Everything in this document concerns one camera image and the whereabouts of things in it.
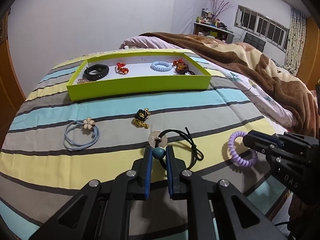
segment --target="bottle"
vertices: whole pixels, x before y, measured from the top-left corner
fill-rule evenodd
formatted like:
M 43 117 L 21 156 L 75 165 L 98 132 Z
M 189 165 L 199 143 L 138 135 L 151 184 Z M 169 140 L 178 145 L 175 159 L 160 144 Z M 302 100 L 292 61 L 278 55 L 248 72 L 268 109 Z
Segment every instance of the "bottle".
M 208 10 L 208 8 L 205 10 L 205 18 L 207 18 L 208 17 L 208 13 L 209 13 L 209 10 Z

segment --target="blue spiral hair tie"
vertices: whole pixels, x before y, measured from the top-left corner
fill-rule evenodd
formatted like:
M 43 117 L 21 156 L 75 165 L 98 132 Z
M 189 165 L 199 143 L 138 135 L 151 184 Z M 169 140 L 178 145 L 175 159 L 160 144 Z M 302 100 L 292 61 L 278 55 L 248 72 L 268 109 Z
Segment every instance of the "blue spiral hair tie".
M 76 143 L 75 141 L 71 140 L 67 136 L 67 134 L 70 131 L 74 130 L 75 128 L 83 128 L 83 129 L 92 130 L 93 139 L 90 142 L 83 143 L 83 144 Z M 99 140 L 99 137 L 100 137 L 99 128 L 97 126 L 95 126 L 94 120 L 92 120 L 91 117 L 88 117 L 86 120 L 77 120 L 77 121 L 73 121 L 70 124 L 68 124 L 68 126 L 66 127 L 66 130 L 64 132 L 63 145 L 69 151 L 80 151 L 80 150 L 87 149 L 90 146 L 94 145 Z
M 172 64 L 165 61 L 156 61 L 151 64 L 151 68 L 155 71 L 166 72 L 172 69 Z

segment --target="brown blanket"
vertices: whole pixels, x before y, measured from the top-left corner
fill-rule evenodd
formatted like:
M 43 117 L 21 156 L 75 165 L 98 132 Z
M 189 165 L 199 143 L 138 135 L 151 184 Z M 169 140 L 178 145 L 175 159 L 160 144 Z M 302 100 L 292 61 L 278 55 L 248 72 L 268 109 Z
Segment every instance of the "brown blanket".
M 300 79 L 278 73 L 272 60 L 249 44 L 222 41 L 197 35 L 144 33 L 141 36 L 158 37 L 228 70 L 241 73 L 255 81 L 285 109 L 291 111 L 298 123 L 295 133 L 319 138 L 320 118 L 317 104 L 311 92 Z

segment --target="floral curtain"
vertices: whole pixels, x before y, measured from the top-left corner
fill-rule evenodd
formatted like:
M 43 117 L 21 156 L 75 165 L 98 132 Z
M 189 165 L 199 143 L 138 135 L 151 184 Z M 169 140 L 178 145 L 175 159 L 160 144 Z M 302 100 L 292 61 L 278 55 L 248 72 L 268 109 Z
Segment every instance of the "floral curtain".
M 301 11 L 291 6 L 290 29 L 287 53 L 285 55 L 285 69 L 293 76 L 296 76 L 300 66 L 305 39 L 306 16 Z

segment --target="red hair clip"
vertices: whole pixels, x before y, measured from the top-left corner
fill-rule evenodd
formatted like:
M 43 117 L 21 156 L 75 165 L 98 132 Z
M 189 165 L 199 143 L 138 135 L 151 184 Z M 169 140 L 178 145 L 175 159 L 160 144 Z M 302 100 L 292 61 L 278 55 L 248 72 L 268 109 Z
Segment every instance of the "red hair clip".
M 174 65 L 174 66 L 177 66 L 179 63 L 184 63 L 184 62 L 182 61 L 182 58 L 179 59 L 179 60 L 177 60 L 177 61 L 173 61 L 173 65 Z
M 124 66 L 125 63 L 117 63 L 117 70 L 126 75 L 129 73 L 129 69 Z

